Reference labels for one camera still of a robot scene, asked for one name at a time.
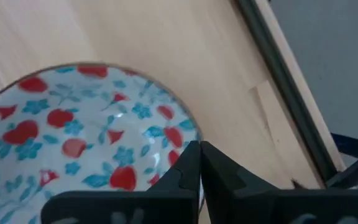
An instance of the wooden surface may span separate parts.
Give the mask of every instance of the wooden surface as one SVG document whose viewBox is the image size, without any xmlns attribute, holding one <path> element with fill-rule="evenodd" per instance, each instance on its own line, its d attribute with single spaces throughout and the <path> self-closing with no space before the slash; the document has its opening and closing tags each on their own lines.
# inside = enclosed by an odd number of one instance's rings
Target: wooden surface
<svg viewBox="0 0 358 224">
<path fill-rule="evenodd" d="M 257 0 L 312 117 L 342 161 L 265 0 Z M 321 181 L 239 11 L 228 0 L 0 0 L 0 88 L 36 70 L 105 62 L 142 71 L 189 107 L 205 140 L 280 188 Z M 205 215 L 201 223 L 208 222 Z"/>
</svg>

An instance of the wooden board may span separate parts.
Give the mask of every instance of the wooden board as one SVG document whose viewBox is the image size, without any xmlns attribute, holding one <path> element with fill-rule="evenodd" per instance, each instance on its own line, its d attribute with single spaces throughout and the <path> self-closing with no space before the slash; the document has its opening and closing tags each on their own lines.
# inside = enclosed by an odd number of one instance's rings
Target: wooden board
<svg viewBox="0 0 358 224">
<path fill-rule="evenodd" d="M 342 162 L 285 38 L 257 0 L 336 166 Z M 0 87 L 45 67 L 142 71 L 189 107 L 205 140 L 261 178 L 321 181 L 235 4 L 228 0 L 0 0 Z"/>
</svg>

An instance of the light wood table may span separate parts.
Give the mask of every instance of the light wood table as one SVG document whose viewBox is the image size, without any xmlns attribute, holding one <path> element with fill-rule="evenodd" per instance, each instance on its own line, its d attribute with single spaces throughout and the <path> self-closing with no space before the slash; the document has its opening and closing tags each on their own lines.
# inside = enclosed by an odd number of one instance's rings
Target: light wood table
<svg viewBox="0 0 358 224">
<path fill-rule="evenodd" d="M 257 0 L 338 170 L 342 160 L 266 0 Z M 52 65 L 142 71 L 189 107 L 204 139 L 280 188 L 320 188 L 247 25 L 228 0 L 0 0 L 0 89 Z M 201 222 L 207 222 L 201 214 Z"/>
</svg>

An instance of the red apple print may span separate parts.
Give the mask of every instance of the red apple print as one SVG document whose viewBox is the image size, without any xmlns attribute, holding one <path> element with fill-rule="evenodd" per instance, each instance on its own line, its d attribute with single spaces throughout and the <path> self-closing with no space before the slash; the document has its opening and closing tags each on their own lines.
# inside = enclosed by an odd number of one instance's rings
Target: red apple print
<svg viewBox="0 0 358 224">
<path fill-rule="evenodd" d="M 49 112 L 47 117 L 48 124 L 55 128 L 62 128 L 66 122 L 73 121 L 73 119 L 74 115 L 72 112 L 61 109 L 54 109 Z"/>
<path fill-rule="evenodd" d="M 136 187 L 136 174 L 132 166 L 118 167 L 110 177 L 110 186 L 133 191 Z"/>
<path fill-rule="evenodd" d="M 153 186 L 157 181 L 160 179 L 160 176 L 158 174 L 155 174 L 153 178 L 147 181 L 147 183 L 151 184 Z"/>
<path fill-rule="evenodd" d="M 17 108 L 17 105 L 14 106 L 0 106 L 0 117 L 1 120 L 4 120 L 5 118 L 9 117 L 13 113 L 15 113 L 15 110 Z"/>
<path fill-rule="evenodd" d="M 164 135 L 175 147 L 181 147 L 183 145 L 183 137 L 177 128 L 164 128 Z"/>
<path fill-rule="evenodd" d="M 30 77 L 19 83 L 19 88 L 31 93 L 42 93 L 47 90 L 48 85 L 39 77 Z"/>
<path fill-rule="evenodd" d="M 25 120 L 20 122 L 15 129 L 6 132 L 2 139 L 9 143 L 20 145 L 25 143 L 29 138 L 36 138 L 38 136 L 38 126 L 33 120 Z"/>
<path fill-rule="evenodd" d="M 52 180 L 59 178 L 59 174 L 51 170 L 40 170 L 40 174 L 41 174 L 41 179 L 40 179 L 41 187 L 45 186 L 47 183 L 51 182 Z"/>
<path fill-rule="evenodd" d="M 114 142 L 120 140 L 122 134 L 124 134 L 124 131 L 114 131 L 111 129 L 107 130 L 107 135 L 109 136 L 110 144 L 113 144 Z"/>
<path fill-rule="evenodd" d="M 62 146 L 63 155 L 70 158 L 79 158 L 86 149 L 86 141 L 82 139 L 67 139 Z"/>
<path fill-rule="evenodd" d="M 113 102 L 118 102 L 122 100 L 128 100 L 128 97 L 122 93 L 115 93 L 113 96 Z"/>
<path fill-rule="evenodd" d="M 174 163 L 178 160 L 179 156 L 179 153 L 177 153 L 175 150 L 170 151 L 168 154 L 169 164 L 171 166 L 174 165 Z"/>
<path fill-rule="evenodd" d="M 170 106 L 158 106 L 157 111 L 167 120 L 173 118 L 173 110 Z"/>
<path fill-rule="evenodd" d="M 91 76 L 95 78 L 106 78 L 107 76 L 106 66 L 79 65 L 77 66 L 77 70 L 83 75 Z"/>
<path fill-rule="evenodd" d="M 128 75 L 128 76 L 137 75 L 137 73 L 135 71 L 132 71 L 130 69 L 122 69 L 122 71 L 125 73 L 125 75 Z"/>
</svg>

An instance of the blue flower print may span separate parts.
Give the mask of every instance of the blue flower print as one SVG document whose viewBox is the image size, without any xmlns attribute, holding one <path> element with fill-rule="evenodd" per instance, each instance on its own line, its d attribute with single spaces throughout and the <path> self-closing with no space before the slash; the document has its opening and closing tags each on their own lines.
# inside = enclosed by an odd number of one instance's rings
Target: blue flower print
<svg viewBox="0 0 358 224">
<path fill-rule="evenodd" d="M 34 142 L 34 139 L 29 138 L 23 145 L 15 148 L 17 160 L 22 161 L 26 158 L 35 159 L 37 157 L 37 152 L 41 147 L 42 143 Z"/>
<path fill-rule="evenodd" d="M 77 120 L 65 123 L 65 133 L 77 136 L 84 126 Z"/>
<path fill-rule="evenodd" d="M 136 103 L 132 108 L 132 112 L 136 113 L 139 119 L 152 117 L 150 108 L 148 106 L 144 106 L 142 103 Z"/>
<path fill-rule="evenodd" d="M 81 166 L 77 162 L 72 162 L 65 165 L 66 174 L 68 175 L 75 175 L 81 168 Z"/>
<path fill-rule="evenodd" d="M 47 99 L 43 99 L 43 100 L 39 100 L 39 101 L 29 100 L 25 104 L 25 107 L 23 108 L 22 112 L 38 114 L 39 112 L 41 112 L 42 110 L 47 109 L 47 108 L 49 108 Z"/>
<path fill-rule="evenodd" d="M 118 147 L 117 153 L 112 157 L 112 159 L 117 161 L 121 167 L 133 164 L 135 162 L 134 149 L 125 149 L 124 146 L 120 146 Z"/>
</svg>

